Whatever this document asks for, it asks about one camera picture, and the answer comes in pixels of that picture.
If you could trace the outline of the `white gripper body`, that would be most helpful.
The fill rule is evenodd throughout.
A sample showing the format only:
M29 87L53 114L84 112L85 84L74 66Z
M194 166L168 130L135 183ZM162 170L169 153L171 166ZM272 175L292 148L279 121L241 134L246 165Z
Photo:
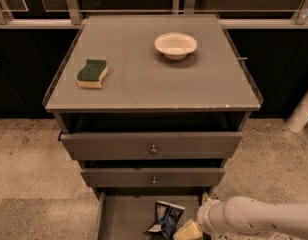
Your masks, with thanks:
M224 202L219 200L208 200L198 209L197 221L202 230L208 234L224 233L227 224L223 214Z

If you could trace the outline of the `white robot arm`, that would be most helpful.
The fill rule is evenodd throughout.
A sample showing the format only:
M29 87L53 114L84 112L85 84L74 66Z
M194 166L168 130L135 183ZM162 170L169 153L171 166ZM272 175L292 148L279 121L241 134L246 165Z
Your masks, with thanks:
M308 240L308 203L270 204L244 196L220 201L203 195L196 220L188 220L173 240L203 240L203 234L263 237L283 233Z

